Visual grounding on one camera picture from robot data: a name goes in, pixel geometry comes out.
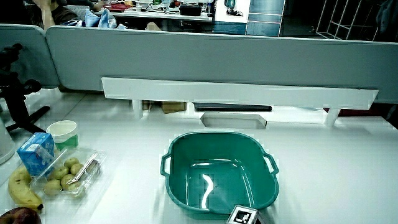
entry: basin handle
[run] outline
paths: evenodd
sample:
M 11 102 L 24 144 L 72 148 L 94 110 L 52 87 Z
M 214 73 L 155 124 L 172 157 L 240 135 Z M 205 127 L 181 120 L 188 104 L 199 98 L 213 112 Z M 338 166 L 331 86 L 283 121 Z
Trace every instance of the basin handle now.
M 160 164 L 160 174 L 162 174 L 163 176 L 169 175 L 168 173 L 166 173 L 166 171 L 164 171 L 164 165 L 166 163 L 166 159 L 168 159 L 171 156 L 172 156 L 171 154 L 166 154 L 166 155 L 162 156 L 162 162 Z
M 263 152 L 262 154 L 263 154 L 264 157 L 268 158 L 269 161 L 271 162 L 271 166 L 274 169 L 274 171 L 271 172 L 271 175 L 276 175 L 277 173 L 279 173 L 279 169 L 276 166 L 276 162 L 275 162 L 273 156 L 268 154 L 268 153 L 266 153 L 266 152 Z

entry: banana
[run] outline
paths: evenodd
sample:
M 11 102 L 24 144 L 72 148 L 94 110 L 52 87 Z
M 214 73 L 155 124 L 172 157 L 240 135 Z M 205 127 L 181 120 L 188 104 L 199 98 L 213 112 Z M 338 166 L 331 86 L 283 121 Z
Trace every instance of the banana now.
M 43 201 L 30 189 L 31 180 L 26 167 L 23 165 L 18 167 L 8 180 L 8 193 L 18 206 L 41 210 Z

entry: red apple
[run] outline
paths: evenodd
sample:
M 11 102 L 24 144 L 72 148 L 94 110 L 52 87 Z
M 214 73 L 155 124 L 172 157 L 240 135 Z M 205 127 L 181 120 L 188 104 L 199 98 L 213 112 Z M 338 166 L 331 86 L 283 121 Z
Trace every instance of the red apple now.
M 41 224 L 39 214 L 31 208 L 13 208 L 0 217 L 0 224 Z

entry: table leg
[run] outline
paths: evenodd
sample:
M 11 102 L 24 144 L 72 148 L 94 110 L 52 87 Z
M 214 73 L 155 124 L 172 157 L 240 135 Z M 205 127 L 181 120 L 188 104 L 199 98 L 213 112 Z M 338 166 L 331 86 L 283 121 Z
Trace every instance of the table leg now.
M 134 119 L 142 118 L 142 100 L 131 100 L 132 116 Z

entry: computer monitor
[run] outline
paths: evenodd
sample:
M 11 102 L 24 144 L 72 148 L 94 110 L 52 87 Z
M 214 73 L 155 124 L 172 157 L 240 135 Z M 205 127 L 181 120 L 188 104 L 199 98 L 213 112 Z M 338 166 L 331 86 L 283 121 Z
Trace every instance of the computer monitor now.
M 0 23 L 32 24 L 24 0 L 2 0 L 1 4 L 3 10 L 0 13 Z

